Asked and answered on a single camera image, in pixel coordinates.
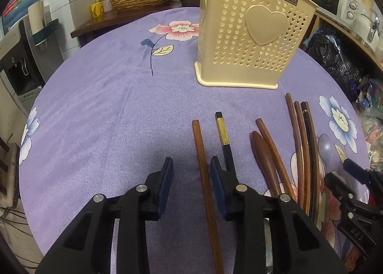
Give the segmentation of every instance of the plastic basket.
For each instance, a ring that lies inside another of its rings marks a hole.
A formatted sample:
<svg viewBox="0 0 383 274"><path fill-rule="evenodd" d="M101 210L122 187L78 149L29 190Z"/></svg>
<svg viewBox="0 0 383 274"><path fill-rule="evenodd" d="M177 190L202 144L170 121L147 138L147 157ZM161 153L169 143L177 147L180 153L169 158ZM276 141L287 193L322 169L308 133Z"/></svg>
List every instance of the plastic basket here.
<svg viewBox="0 0 383 274"><path fill-rule="evenodd" d="M200 0L198 82L276 89L316 8L311 0Z"/></svg>

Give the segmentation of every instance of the microwave knob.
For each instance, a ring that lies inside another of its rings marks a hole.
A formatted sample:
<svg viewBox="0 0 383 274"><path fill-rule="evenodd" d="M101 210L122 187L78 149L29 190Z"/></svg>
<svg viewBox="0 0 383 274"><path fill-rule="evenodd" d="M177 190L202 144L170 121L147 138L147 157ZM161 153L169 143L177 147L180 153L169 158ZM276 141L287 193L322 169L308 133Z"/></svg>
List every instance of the microwave knob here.
<svg viewBox="0 0 383 274"><path fill-rule="evenodd" d="M349 6L350 6L350 8L351 8L352 10L355 10L355 9L357 8L357 5L355 5L355 3L353 3L353 2L351 2L351 3L349 4Z"/></svg>
<svg viewBox="0 0 383 274"><path fill-rule="evenodd" d="M347 11L346 13L347 19L353 20L354 14L351 11Z"/></svg>

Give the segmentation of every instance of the wooden countertop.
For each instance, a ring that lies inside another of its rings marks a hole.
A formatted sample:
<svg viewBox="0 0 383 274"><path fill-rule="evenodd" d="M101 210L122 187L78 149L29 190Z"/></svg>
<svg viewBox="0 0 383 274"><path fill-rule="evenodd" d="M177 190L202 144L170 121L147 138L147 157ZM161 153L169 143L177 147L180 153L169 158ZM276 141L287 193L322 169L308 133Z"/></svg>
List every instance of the wooden countertop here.
<svg viewBox="0 0 383 274"><path fill-rule="evenodd" d="M345 36L347 36L350 40L352 40L355 44L357 44L364 51L364 53L366 55L368 55L368 57L377 65L377 67L381 71L383 71L383 66L380 63L380 61L378 61L375 58L375 56L366 47L364 47L354 36L352 36L344 28L339 26L336 22L334 22L334 21L330 20L329 18L325 17L324 15L322 15L322 14L320 14L318 12L315 12L315 15L318 16L319 18L321 18L322 20L326 21L327 23L331 24L332 26L334 26L337 30L341 31Z"/></svg>
<svg viewBox="0 0 383 274"><path fill-rule="evenodd" d="M169 5L164 5L156 8L149 9L139 9L139 10L130 10L130 11L117 11L112 10L109 12L105 12L102 15L91 18L77 29L75 29L70 36L72 38L78 37L80 35L93 32L95 30L99 30L102 28L107 28L109 26L114 26L118 24L128 24L140 18L147 16L148 14L152 14L155 12L174 9L181 7L181 2L173 1Z"/></svg>

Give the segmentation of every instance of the basket base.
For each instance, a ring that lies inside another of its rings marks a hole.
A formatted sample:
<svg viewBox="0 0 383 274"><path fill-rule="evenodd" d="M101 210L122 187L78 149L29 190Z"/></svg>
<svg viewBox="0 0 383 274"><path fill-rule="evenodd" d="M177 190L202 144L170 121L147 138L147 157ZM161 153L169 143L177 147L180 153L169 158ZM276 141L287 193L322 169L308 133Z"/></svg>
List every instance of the basket base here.
<svg viewBox="0 0 383 274"><path fill-rule="evenodd" d="M198 62L194 63L195 73L197 75L197 81L203 86L207 87L242 87L242 88L263 88L263 89L277 89L278 84L273 85L263 85L263 84L249 84L249 83L220 83L217 81L204 81L201 78L200 68L198 67Z"/></svg>

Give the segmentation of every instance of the chopstick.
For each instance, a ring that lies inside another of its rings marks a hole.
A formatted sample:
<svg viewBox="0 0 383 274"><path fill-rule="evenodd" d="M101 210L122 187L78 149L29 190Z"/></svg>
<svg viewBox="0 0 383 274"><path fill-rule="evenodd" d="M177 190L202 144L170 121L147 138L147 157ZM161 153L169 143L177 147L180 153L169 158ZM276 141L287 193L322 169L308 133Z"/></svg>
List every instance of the chopstick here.
<svg viewBox="0 0 383 274"><path fill-rule="evenodd" d="M222 112L216 112L216 121L218 132L220 133L220 139L222 144L223 157L225 159L226 170L228 172L236 173L234 167L233 154L231 153L229 137L227 136L225 121L223 120Z"/></svg>
<svg viewBox="0 0 383 274"><path fill-rule="evenodd" d="M271 196L278 197L282 194L282 191L279 186L279 180L270 149L262 136L256 131L251 133L251 143L253 153L269 186Z"/></svg>
<svg viewBox="0 0 383 274"><path fill-rule="evenodd" d="M200 166L202 191L205 202L206 218L208 221L210 245L211 250L213 252L214 265L216 269L216 274L224 274L220 249L220 239L218 236L217 223L215 219L213 197L211 195L209 172L208 166L206 164L206 156L205 149L203 146L200 122L198 120L194 120L192 121L191 125L193 127L195 148L197 151L198 164Z"/></svg>
<svg viewBox="0 0 383 274"><path fill-rule="evenodd" d="M303 118L306 123L306 132L309 143L310 167L311 167L311 193L309 217L316 224L319 210L319 157L316 142L313 117L308 102L302 102Z"/></svg>
<svg viewBox="0 0 383 274"><path fill-rule="evenodd" d="M296 202L296 197L293 191L293 186L291 185L291 182L290 182L290 178L287 174L286 168L282 162L281 156L278 153L275 143L270 136L269 131L267 130L261 118L258 118L255 122L259 128L259 131L263 139L265 140L265 142L267 143L267 146L269 147L271 151L271 155L273 156L275 167L279 174L279 178L281 178L282 180L285 193L288 194Z"/></svg>
<svg viewBox="0 0 383 274"><path fill-rule="evenodd" d="M294 107L296 111L296 118L298 120L299 132L301 134L302 151L303 151L303 172L304 172L303 211L306 213L306 215L309 215L310 182L311 182L309 144L307 141L306 126L304 125L302 109L298 101L294 102Z"/></svg>
<svg viewBox="0 0 383 274"><path fill-rule="evenodd" d="M296 164L298 170L298 205L303 209L304 201L304 173L303 173L303 157L301 149L301 139L299 136L298 122L295 116L294 104L289 93L286 94L286 103L288 112L290 114L291 125L293 128L295 153L296 153Z"/></svg>

